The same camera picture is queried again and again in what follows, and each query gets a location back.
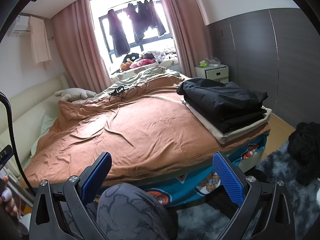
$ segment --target shaggy carpet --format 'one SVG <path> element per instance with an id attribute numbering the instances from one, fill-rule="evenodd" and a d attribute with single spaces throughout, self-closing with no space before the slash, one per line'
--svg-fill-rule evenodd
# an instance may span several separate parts
<path id="1" fill-rule="evenodd" d="M 271 183 L 279 179 L 286 183 L 294 213 L 296 240 L 301 240 L 320 214 L 316 203 L 320 182 L 314 179 L 308 186 L 303 186 L 296 181 L 296 172 L 300 165 L 287 152 L 287 147 L 288 142 L 263 160 L 257 169 L 266 173 Z M 177 210 L 177 214 L 179 240 L 217 239 L 229 222 L 228 217 L 207 203 Z M 251 236 L 259 214 L 258 212 L 252 219 L 243 239 Z"/>

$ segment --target black cord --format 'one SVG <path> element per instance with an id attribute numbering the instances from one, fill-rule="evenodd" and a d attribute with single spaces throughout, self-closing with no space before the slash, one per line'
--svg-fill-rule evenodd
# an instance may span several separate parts
<path id="1" fill-rule="evenodd" d="M 147 84 L 145 82 L 140 82 L 133 87 L 120 86 L 120 87 L 116 88 L 113 92 L 109 93 L 109 95 L 110 95 L 109 103 L 116 104 L 116 103 L 125 102 L 126 100 L 131 99 L 138 94 L 139 88 L 142 88 L 142 92 L 137 97 L 140 97 L 146 91 Z M 134 95 L 129 97 L 130 93 L 133 90 L 135 90 Z"/>
<path id="2" fill-rule="evenodd" d="M 10 141 L 11 141 L 11 146 L 12 146 L 12 150 L 13 150 L 13 155 L 14 155 L 14 158 L 16 160 L 19 172 L 20 172 L 21 176 L 23 177 L 25 183 L 27 184 L 28 188 L 30 189 L 32 195 L 36 196 L 36 193 L 34 192 L 34 190 L 31 187 L 26 175 L 24 174 L 23 169 L 22 169 L 21 164 L 20 164 L 20 161 L 19 161 L 17 147 L 16 147 L 16 143 L 14 141 L 11 106 L 10 106 L 9 100 L 7 99 L 7 97 L 2 92 L 0 92 L 0 102 L 2 102 L 4 104 L 5 109 L 7 110 L 7 119 L 8 119 L 8 129 L 9 129 Z"/>

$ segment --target curtain fold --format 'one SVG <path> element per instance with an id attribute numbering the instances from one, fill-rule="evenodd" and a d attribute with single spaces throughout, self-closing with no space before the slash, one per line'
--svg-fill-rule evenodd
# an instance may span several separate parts
<path id="1" fill-rule="evenodd" d="M 196 0 L 162 0 L 176 45 L 181 70 L 195 77 L 195 66 L 212 58 L 208 30 Z"/>
<path id="2" fill-rule="evenodd" d="M 64 67 L 76 87 L 102 92 L 112 85 L 99 53 L 89 0 L 77 0 L 52 18 Z"/>

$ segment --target brown bedsheet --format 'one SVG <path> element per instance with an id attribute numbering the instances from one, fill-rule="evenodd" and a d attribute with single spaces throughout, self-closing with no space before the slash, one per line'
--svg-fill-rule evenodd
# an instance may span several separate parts
<path id="1" fill-rule="evenodd" d="M 178 171 L 232 150 L 269 130 L 262 125 L 220 145 L 181 103 L 181 78 L 164 75 L 133 89 L 127 99 L 106 97 L 76 105 L 59 102 L 59 117 L 38 143 L 25 169 L 32 187 L 43 179 L 65 182 L 80 175 L 101 152 L 112 156 L 104 185 L 130 182 Z M 26 187 L 23 179 L 21 185 Z"/>

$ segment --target nightstand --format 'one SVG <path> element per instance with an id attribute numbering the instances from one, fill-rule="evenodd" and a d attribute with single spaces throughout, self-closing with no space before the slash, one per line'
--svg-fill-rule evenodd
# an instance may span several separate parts
<path id="1" fill-rule="evenodd" d="M 221 65 L 221 68 L 214 67 L 195 67 L 196 76 L 207 78 L 221 83 L 229 82 L 229 68 L 226 65 Z"/>

